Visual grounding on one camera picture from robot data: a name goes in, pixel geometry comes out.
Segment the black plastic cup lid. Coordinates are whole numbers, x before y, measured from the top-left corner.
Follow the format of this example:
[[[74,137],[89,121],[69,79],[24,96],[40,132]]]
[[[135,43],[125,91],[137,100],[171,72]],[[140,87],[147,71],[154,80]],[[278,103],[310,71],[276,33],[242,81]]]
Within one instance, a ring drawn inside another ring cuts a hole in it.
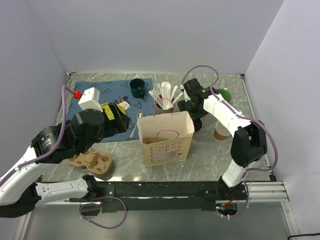
[[[194,125],[194,131],[195,132],[200,131],[202,126],[203,126],[202,121],[200,119],[193,120],[193,125]]]

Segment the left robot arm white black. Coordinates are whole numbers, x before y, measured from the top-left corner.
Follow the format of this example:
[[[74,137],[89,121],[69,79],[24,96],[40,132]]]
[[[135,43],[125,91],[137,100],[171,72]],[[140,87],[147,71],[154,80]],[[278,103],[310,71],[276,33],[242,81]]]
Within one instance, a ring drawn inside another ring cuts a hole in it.
[[[40,183],[38,178],[60,162],[84,154],[104,138],[125,133],[131,118],[111,102],[111,116],[92,108],[77,112],[71,120],[44,128],[22,158],[0,179],[0,216],[18,218],[45,203],[63,199],[94,201],[100,187],[92,175],[77,180]]]

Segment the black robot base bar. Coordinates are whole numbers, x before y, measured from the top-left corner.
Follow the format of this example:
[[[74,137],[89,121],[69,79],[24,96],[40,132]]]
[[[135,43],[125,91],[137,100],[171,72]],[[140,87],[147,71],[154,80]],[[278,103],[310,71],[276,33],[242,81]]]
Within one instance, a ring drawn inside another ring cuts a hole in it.
[[[70,198],[73,203],[94,202],[100,197],[121,199],[128,211],[193,210],[215,211],[216,203],[235,197],[245,200],[244,185],[223,190],[217,181],[125,182],[99,181],[98,192],[89,200]]]

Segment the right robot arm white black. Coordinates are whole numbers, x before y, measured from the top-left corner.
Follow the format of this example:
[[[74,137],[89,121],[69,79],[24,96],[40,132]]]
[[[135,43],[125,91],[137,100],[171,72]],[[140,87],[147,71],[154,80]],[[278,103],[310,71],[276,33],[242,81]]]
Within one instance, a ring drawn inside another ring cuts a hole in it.
[[[268,151],[264,126],[243,116],[216,89],[202,87],[196,78],[182,83],[180,89],[184,99],[177,103],[178,108],[189,113],[196,132],[202,128],[201,118],[210,114],[232,136],[232,160],[220,177],[218,188],[219,195],[228,200],[236,194],[236,187],[240,185],[246,170]]]

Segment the pink paper gift bag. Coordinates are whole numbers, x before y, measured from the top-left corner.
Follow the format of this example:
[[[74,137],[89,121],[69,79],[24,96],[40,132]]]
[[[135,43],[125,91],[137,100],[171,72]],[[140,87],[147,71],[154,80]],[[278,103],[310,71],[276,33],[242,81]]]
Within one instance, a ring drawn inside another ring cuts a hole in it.
[[[145,167],[152,167],[185,161],[188,157],[195,132],[193,120],[187,111],[153,114],[137,122]],[[143,144],[144,138],[160,141]]]

